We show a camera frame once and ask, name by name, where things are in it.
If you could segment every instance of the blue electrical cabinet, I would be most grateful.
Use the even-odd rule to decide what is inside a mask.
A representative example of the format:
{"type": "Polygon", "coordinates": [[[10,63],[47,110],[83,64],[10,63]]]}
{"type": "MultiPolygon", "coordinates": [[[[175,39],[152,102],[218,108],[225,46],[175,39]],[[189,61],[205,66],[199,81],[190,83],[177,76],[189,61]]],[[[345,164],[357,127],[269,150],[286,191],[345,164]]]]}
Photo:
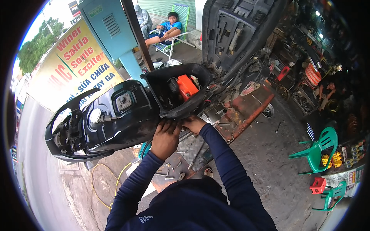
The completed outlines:
{"type": "Polygon", "coordinates": [[[111,61],[119,58],[131,78],[147,86],[145,80],[140,78],[142,71],[131,51],[137,42],[121,1],[84,0],[78,8],[107,57],[111,61]]]}

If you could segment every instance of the metal roll-up shutter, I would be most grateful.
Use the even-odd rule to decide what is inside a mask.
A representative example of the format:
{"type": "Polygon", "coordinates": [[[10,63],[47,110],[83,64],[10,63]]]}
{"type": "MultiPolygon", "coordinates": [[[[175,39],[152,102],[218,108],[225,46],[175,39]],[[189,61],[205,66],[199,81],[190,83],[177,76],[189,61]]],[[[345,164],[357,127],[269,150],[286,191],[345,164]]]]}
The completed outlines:
{"type": "Polygon", "coordinates": [[[190,29],[189,27],[195,29],[195,0],[138,0],[139,6],[147,10],[149,14],[163,17],[167,17],[167,14],[172,10],[172,5],[175,3],[189,6],[188,30],[190,29]]]}

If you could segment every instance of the yellow signboard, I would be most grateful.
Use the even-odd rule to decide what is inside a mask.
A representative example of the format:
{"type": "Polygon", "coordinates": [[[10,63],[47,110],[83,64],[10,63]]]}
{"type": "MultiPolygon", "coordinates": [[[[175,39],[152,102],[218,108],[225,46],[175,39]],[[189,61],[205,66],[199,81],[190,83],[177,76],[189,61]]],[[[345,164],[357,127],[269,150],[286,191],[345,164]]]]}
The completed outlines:
{"type": "Polygon", "coordinates": [[[45,108],[56,112],[79,94],[100,88],[81,100],[82,109],[122,81],[86,22],[80,20],[49,51],[27,93],[45,108]]]}

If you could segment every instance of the sandal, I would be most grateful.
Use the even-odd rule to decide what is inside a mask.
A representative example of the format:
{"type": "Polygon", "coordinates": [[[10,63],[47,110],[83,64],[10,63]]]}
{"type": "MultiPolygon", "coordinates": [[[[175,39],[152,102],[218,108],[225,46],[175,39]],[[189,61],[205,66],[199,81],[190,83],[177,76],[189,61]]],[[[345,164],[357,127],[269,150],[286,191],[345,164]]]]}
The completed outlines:
{"type": "Polygon", "coordinates": [[[213,172],[212,172],[212,169],[210,169],[210,168],[206,168],[206,169],[204,170],[204,175],[205,175],[205,176],[209,176],[209,177],[213,178],[213,172]]]}

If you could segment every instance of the concrete floor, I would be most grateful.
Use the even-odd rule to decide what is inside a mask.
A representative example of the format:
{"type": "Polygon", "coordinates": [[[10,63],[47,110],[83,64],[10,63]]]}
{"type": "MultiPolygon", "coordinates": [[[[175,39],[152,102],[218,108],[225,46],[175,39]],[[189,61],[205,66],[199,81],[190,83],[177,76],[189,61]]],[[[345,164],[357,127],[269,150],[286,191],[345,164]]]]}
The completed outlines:
{"type": "MultiPolygon", "coordinates": [[[[168,58],[161,52],[150,49],[152,59],[168,58]]],[[[201,62],[201,51],[192,49],[186,44],[175,47],[173,58],[182,63],[201,62]]],[[[261,196],[262,203],[273,218],[278,230],[313,231],[323,223],[326,213],[313,211],[312,207],[323,206],[319,195],[311,195],[309,186],[314,176],[299,176],[299,171],[309,169],[305,158],[288,160],[288,155],[306,147],[298,142],[308,140],[305,129],[291,113],[288,104],[278,96],[272,101],[275,109],[273,118],[263,115],[236,139],[231,148],[240,159],[248,175],[254,182],[255,189],[261,196]],[[281,122],[278,133],[275,130],[281,122]]],[[[121,150],[112,156],[100,160],[118,175],[121,169],[134,158],[131,149],[121,150]]],[[[222,185],[214,161],[210,163],[214,179],[222,185]]],[[[83,230],[104,230],[109,209],[102,205],[94,195],[91,170],[82,165],[73,175],[62,175],[65,192],[74,211],[79,213],[85,224],[83,230]]],[[[126,179],[122,174],[121,182],[126,179]]],[[[101,200],[109,205],[113,201],[116,180],[111,173],[98,166],[94,172],[93,182],[101,200]]],[[[142,199],[138,212],[145,210],[150,201],[157,195],[155,191],[142,199]]]]}

